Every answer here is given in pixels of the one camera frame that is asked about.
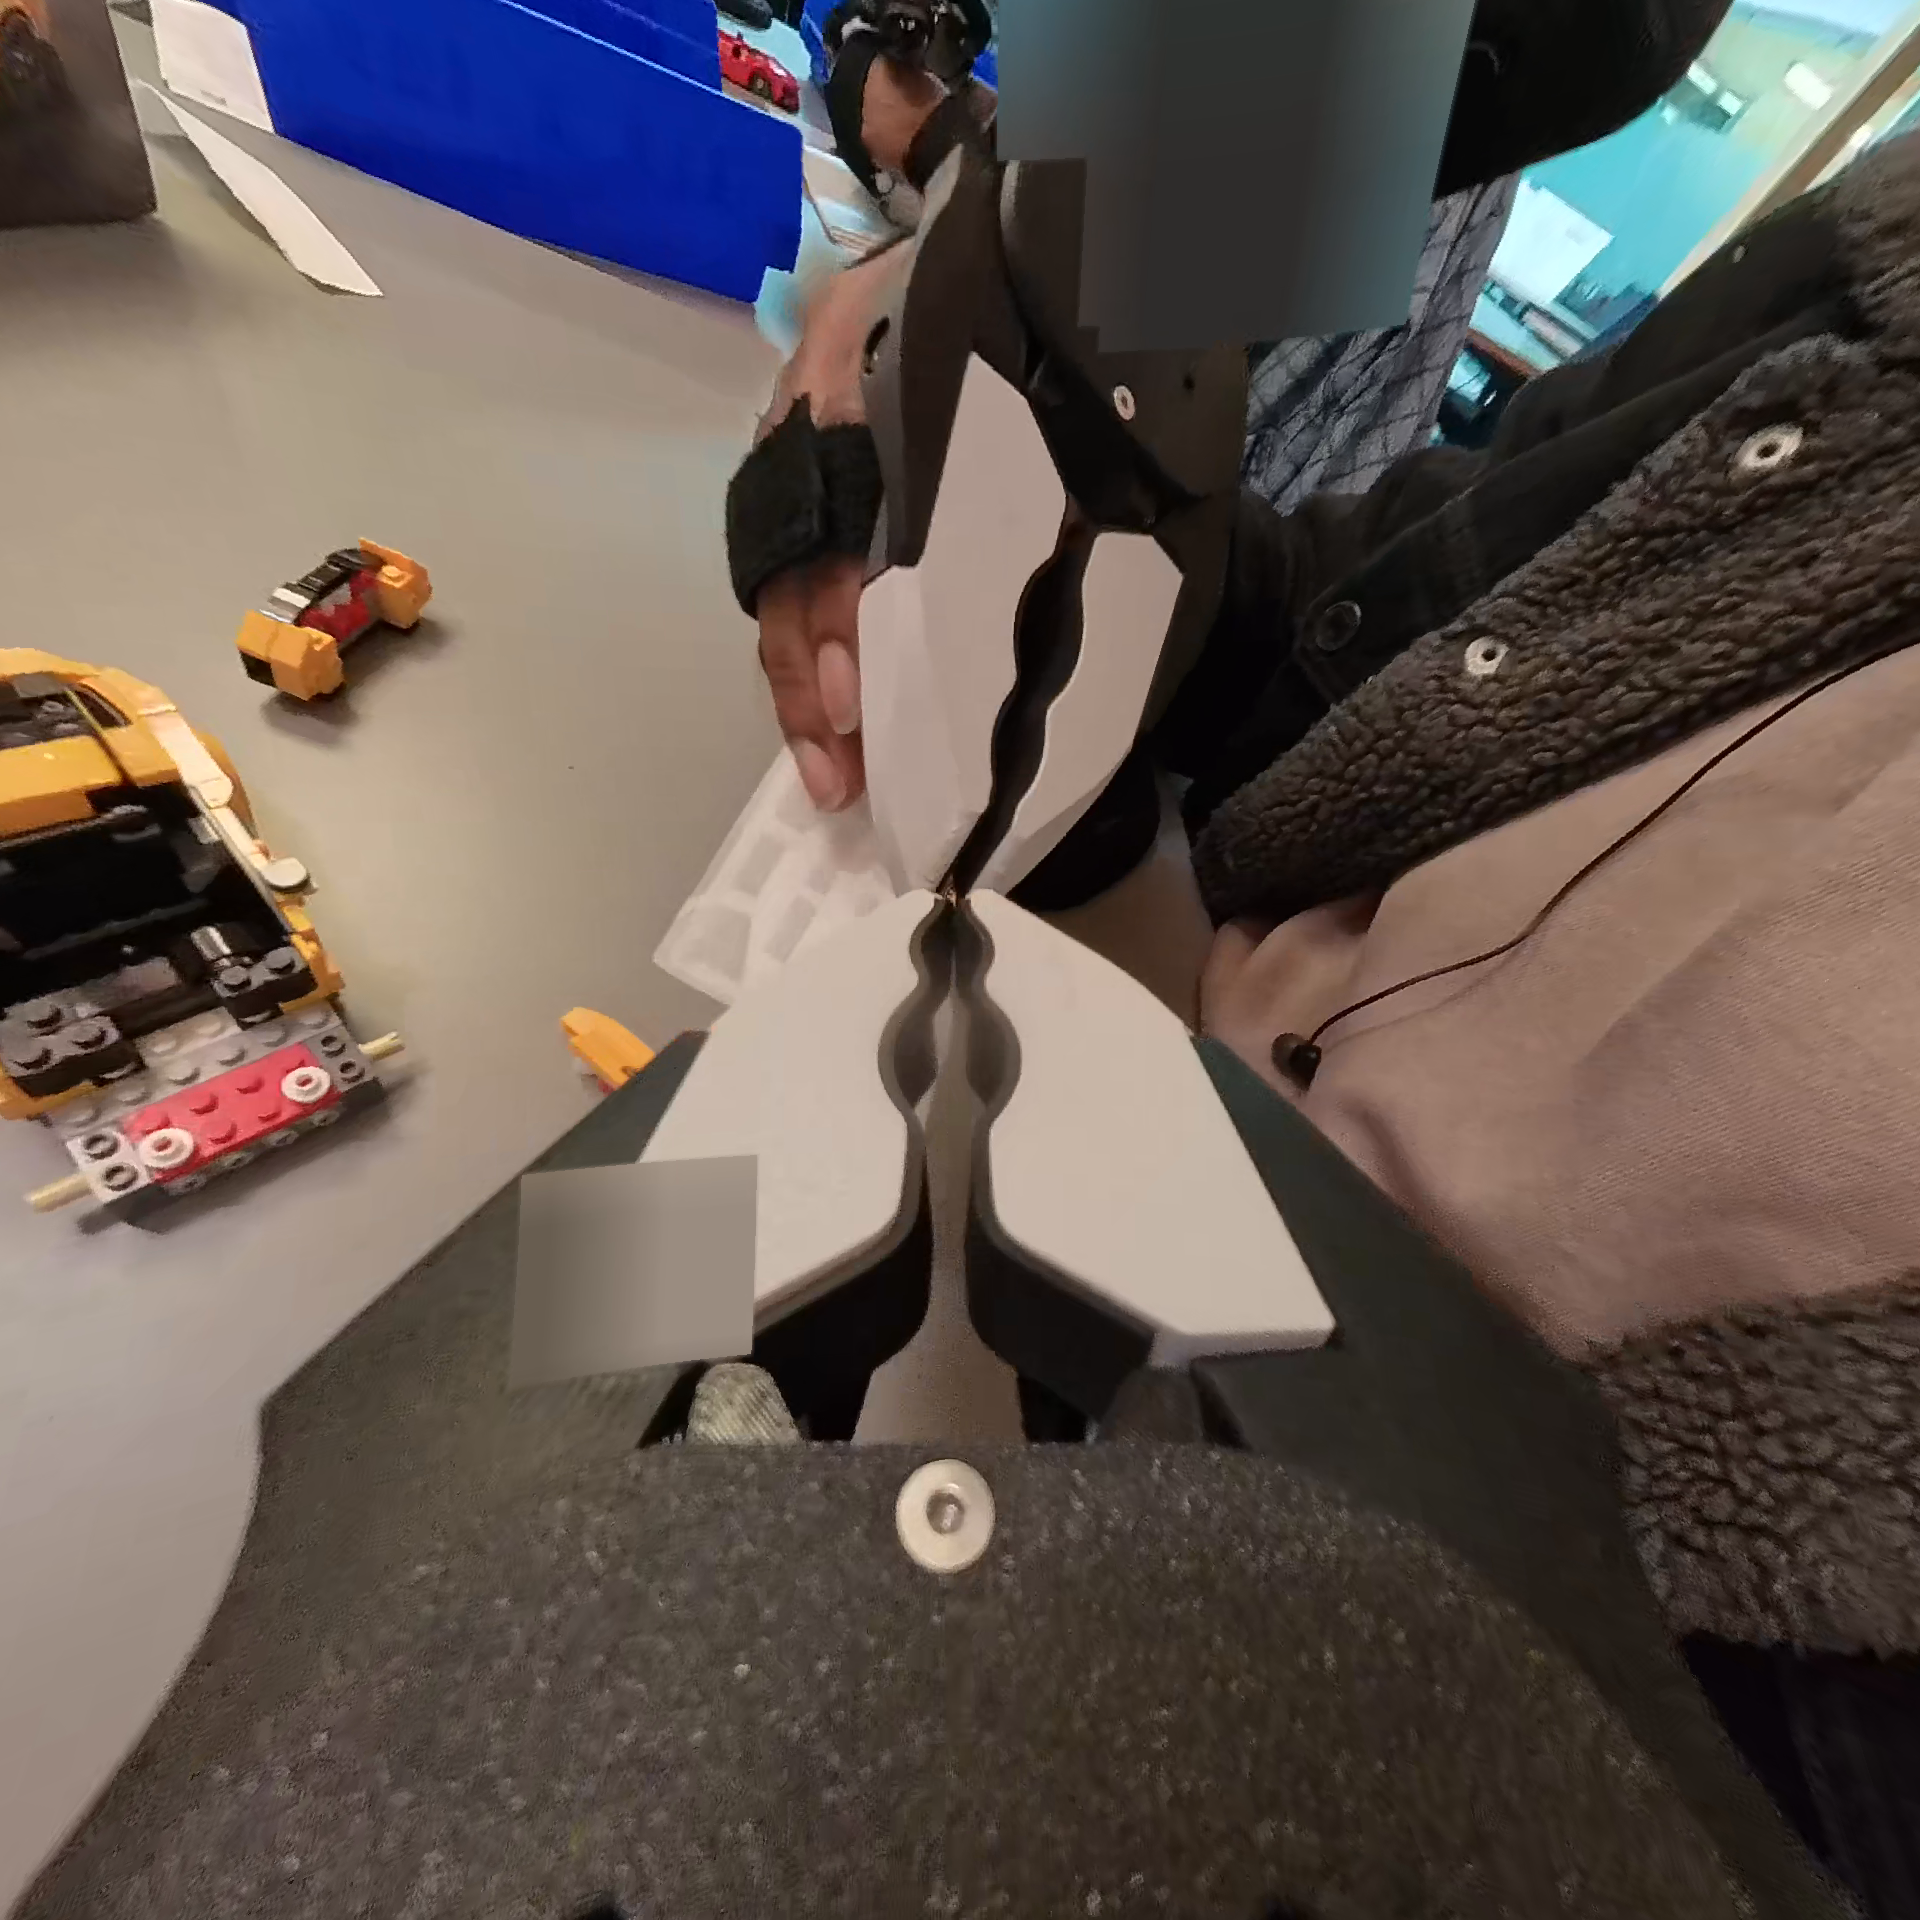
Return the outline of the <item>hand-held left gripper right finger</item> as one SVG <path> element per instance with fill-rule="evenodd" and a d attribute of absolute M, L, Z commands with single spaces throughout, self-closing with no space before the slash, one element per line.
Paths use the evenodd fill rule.
<path fill-rule="evenodd" d="M 1326 1350 L 1335 1317 L 1190 1029 L 1012 898 L 946 898 L 972 1097 L 964 1288 L 1028 1445 L 1153 1373 Z"/>

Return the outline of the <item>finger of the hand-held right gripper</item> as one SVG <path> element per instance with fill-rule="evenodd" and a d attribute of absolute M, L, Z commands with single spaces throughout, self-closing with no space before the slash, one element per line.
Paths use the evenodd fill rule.
<path fill-rule="evenodd" d="M 921 563 L 857 602 L 864 793 L 896 891 L 936 891 L 990 808 L 1015 617 L 1061 520 L 1028 401 L 969 356 Z"/>
<path fill-rule="evenodd" d="M 961 895 L 1010 895 L 1132 750 L 1182 594 L 1153 535 L 1069 525 L 1015 607 L 1015 684 L 990 735 L 987 810 Z"/>

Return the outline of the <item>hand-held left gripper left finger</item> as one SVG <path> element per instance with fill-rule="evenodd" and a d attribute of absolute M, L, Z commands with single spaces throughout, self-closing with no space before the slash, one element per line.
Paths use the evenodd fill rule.
<path fill-rule="evenodd" d="M 939 1069 L 950 902 L 908 891 L 747 990 L 693 1053 L 641 1165 L 754 1165 L 754 1325 L 800 1429 L 849 1445 L 925 1325 L 933 1273 L 921 1104 Z"/>

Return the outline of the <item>lego sticker sheet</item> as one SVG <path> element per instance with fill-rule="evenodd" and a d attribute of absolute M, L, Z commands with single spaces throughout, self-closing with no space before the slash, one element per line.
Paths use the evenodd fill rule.
<path fill-rule="evenodd" d="M 794 957 L 901 895 L 868 803 L 818 813 L 789 755 L 776 755 L 671 916 L 654 963 L 731 1006 Z"/>

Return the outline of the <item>orange white red lego subassembly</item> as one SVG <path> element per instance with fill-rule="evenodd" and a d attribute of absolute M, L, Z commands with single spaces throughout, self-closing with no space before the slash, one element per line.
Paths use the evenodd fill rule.
<path fill-rule="evenodd" d="M 558 1029 L 567 1058 L 598 1095 L 620 1090 L 656 1058 L 656 1047 L 636 1039 L 633 1029 L 586 1006 L 567 1008 Z"/>

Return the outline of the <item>yellow lego car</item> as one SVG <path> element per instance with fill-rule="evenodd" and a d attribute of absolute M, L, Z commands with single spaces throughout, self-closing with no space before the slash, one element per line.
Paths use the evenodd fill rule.
<path fill-rule="evenodd" d="M 385 1101 L 305 891 L 162 688 L 3 649 L 3 1119 L 60 1160 L 27 1207 L 135 1226 Z"/>

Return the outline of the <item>red lego car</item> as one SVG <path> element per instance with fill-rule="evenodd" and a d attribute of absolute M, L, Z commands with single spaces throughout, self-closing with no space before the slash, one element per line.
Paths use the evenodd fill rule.
<path fill-rule="evenodd" d="M 800 114 L 800 78 L 769 53 L 734 33 L 727 22 L 719 25 L 719 75 L 722 85 L 756 98 L 782 114 Z"/>

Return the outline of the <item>black orange lego bumper assembly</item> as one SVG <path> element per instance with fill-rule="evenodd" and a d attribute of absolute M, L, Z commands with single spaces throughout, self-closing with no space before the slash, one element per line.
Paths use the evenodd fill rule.
<path fill-rule="evenodd" d="M 341 691 L 351 648 L 373 635 L 415 632 L 426 602 L 431 575 L 421 563 L 378 543 L 351 543 L 247 612 L 235 654 L 253 687 L 322 701 Z"/>

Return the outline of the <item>dark lego set box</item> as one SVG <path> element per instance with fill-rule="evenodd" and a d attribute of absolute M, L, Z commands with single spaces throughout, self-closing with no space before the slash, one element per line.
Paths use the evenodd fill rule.
<path fill-rule="evenodd" d="M 108 228 L 157 183 L 108 5 L 3 5 L 3 231 Z"/>

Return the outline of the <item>person's right hand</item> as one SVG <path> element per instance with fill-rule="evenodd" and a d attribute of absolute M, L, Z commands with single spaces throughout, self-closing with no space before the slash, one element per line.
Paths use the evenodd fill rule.
<path fill-rule="evenodd" d="M 800 343 L 779 366 L 754 447 L 789 416 L 817 431 L 864 424 L 863 371 L 868 336 L 889 315 L 896 278 L 915 265 L 908 239 L 818 278 L 804 307 Z M 754 606 L 756 663 L 779 738 L 818 813 L 843 813 L 864 793 L 857 707 L 857 602 L 868 553 L 827 553 L 785 564 Z"/>

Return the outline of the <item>dark plaid cloth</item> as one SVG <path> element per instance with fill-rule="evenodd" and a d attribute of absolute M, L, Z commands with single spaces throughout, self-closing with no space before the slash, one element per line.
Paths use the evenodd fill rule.
<path fill-rule="evenodd" d="M 1403 324 L 1248 351 L 1240 487 L 1286 513 L 1319 493 L 1363 493 L 1430 446 L 1519 183 L 1434 205 Z"/>

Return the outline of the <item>beige shirt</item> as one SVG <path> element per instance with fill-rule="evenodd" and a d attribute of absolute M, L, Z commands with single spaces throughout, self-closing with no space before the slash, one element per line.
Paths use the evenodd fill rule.
<path fill-rule="evenodd" d="M 1289 920 L 1217 930 L 1202 1029 L 1486 1289 L 1576 1357 L 1714 1311 L 1915 1280 L 1915 654 Z"/>

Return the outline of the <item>blue plastic bin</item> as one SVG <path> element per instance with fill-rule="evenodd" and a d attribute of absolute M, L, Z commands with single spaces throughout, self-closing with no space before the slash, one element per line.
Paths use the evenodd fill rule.
<path fill-rule="evenodd" d="M 715 5 L 227 5 L 274 134 L 511 235 L 754 303 L 804 134 L 724 95 Z"/>

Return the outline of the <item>white paper scrap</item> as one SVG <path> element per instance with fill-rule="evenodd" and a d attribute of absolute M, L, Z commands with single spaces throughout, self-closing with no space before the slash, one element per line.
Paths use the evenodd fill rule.
<path fill-rule="evenodd" d="M 226 188 L 303 280 L 328 295 L 378 300 L 380 291 L 373 275 L 314 209 L 266 164 L 203 114 L 209 109 L 247 130 L 274 134 L 247 25 L 214 5 L 148 5 L 148 14 L 160 81 L 148 81 L 144 90 L 217 188 Z"/>

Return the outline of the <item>dark wired earphone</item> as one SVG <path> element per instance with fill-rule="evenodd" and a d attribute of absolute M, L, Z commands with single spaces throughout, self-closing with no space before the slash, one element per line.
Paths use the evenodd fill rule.
<path fill-rule="evenodd" d="M 1822 681 L 1797 688 L 1793 696 L 1786 696 L 1778 707 L 1767 708 L 1756 723 L 1749 723 L 1741 735 L 1726 738 L 1712 757 L 1704 757 L 1679 788 L 1670 788 L 1659 808 L 1653 808 L 1649 813 L 1643 813 L 1630 831 L 1623 831 L 1613 843 L 1607 843 L 1603 849 L 1597 849 L 1590 855 L 1590 862 L 1582 862 L 1575 874 L 1567 874 L 1567 881 L 1548 898 L 1541 902 L 1541 907 L 1527 919 L 1527 926 L 1522 926 L 1522 930 L 1509 933 L 1503 943 L 1486 947 L 1479 955 L 1458 957 L 1445 968 L 1434 968 L 1425 972 L 1417 977 L 1403 977 L 1389 985 L 1381 985 L 1335 1014 L 1329 1014 L 1310 1034 L 1295 1034 L 1295 1032 L 1282 1032 L 1273 1039 L 1271 1045 L 1271 1060 L 1275 1072 L 1282 1072 L 1282 1077 L 1305 1090 L 1323 1066 L 1323 1043 L 1331 1034 L 1331 1029 L 1337 1029 L 1340 1022 L 1352 1022 L 1356 1016 L 1363 1016 L 1369 1008 L 1379 1008 L 1403 994 L 1424 990 L 1425 983 L 1435 980 L 1450 980 L 1458 972 L 1471 972 L 1474 968 L 1487 968 L 1505 961 L 1509 955 L 1514 955 L 1519 947 L 1523 947 L 1527 941 L 1533 941 L 1533 933 L 1548 926 L 1548 919 L 1597 871 L 1603 871 L 1623 849 L 1630 849 L 1646 831 L 1653 831 L 1656 823 L 1663 823 L 1667 817 L 1670 808 L 1679 808 L 1694 788 L 1701 788 L 1724 762 L 1730 762 L 1732 755 L 1741 755 L 1749 743 L 1756 743 L 1767 730 L 1786 723 L 1797 708 L 1809 707 L 1813 699 L 1825 696 L 1829 688 L 1840 687 L 1846 681 L 1852 681 L 1861 670 L 1877 666 L 1880 661 L 1895 661 L 1905 654 L 1905 648 L 1877 648 L 1875 654 L 1852 661 L 1838 670 L 1829 670 Z"/>

